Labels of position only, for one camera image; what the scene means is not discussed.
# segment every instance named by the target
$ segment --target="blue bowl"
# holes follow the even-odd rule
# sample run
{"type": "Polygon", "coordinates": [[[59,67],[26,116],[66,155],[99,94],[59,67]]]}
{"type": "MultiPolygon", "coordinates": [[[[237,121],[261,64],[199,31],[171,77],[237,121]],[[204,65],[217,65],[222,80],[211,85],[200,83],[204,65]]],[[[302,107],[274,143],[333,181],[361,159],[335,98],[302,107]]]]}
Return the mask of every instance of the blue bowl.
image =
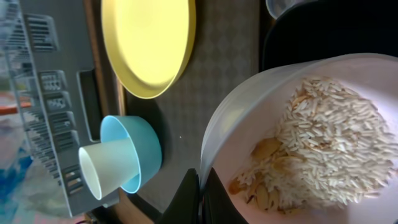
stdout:
{"type": "Polygon", "coordinates": [[[101,123],[101,142],[129,138],[137,157],[139,174],[121,186],[136,193],[160,169],[162,150],[154,129],[138,116],[106,116],[101,123]]]}

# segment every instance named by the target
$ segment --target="plastic dish rack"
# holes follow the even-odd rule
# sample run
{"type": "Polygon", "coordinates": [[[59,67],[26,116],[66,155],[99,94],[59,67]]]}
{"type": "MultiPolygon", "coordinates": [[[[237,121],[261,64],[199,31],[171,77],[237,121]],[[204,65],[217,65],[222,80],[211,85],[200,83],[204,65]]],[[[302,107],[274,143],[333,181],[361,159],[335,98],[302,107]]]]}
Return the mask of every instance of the plastic dish rack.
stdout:
{"type": "Polygon", "coordinates": [[[78,165],[79,146],[99,141],[102,119],[83,1],[0,0],[0,7],[1,50],[32,155],[63,188],[71,216],[119,202],[117,191],[95,199],[78,165]]]}

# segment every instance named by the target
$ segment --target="wooden edge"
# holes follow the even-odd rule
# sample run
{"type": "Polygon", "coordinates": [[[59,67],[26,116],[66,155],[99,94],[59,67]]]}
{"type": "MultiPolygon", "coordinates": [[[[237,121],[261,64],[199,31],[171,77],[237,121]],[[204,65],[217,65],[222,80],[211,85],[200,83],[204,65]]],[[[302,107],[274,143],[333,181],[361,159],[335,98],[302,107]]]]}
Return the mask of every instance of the wooden edge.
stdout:
{"type": "Polygon", "coordinates": [[[92,0],[84,0],[84,7],[85,7],[85,14],[86,14],[86,22],[88,28],[88,34],[90,36],[91,42],[91,50],[93,51],[93,58],[94,58],[94,66],[95,66],[95,77],[97,82],[98,94],[99,94],[99,101],[101,102],[101,110],[104,115],[110,114],[109,109],[106,106],[107,99],[106,99],[106,90],[104,87],[103,77],[103,69],[101,66],[101,59],[98,49],[98,40],[96,37],[96,29],[95,29],[95,16],[93,11],[93,1],[92,0]]]}
{"type": "Polygon", "coordinates": [[[113,206],[119,220],[124,224],[153,224],[154,222],[133,205],[126,193],[119,189],[120,202],[113,206]]]}

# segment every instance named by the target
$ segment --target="white paper cup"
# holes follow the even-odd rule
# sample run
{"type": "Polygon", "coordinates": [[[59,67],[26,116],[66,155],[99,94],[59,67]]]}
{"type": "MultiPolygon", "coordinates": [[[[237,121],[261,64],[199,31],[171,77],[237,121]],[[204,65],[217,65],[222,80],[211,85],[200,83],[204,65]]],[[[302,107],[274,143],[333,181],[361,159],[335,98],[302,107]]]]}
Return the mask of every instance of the white paper cup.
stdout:
{"type": "Polygon", "coordinates": [[[139,173],[129,138],[81,147],[79,161],[87,186],[98,200],[139,173]]]}

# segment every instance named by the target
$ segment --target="uncooked rice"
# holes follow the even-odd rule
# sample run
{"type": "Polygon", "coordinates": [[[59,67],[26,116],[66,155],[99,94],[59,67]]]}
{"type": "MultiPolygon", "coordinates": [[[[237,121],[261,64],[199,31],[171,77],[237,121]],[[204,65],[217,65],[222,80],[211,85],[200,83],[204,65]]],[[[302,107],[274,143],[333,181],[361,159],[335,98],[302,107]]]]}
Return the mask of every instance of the uncooked rice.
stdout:
{"type": "Polygon", "coordinates": [[[397,174],[395,136],[371,101],[330,78],[305,78],[276,124],[281,147],[272,156],[251,161],[238,175],[251,185],[256,172],[271,192],[280,192],[279,208],[345,208],[375,198],[397,174]],[[283,174],[272,168],[282,156],[302,158],[283,174]]]}

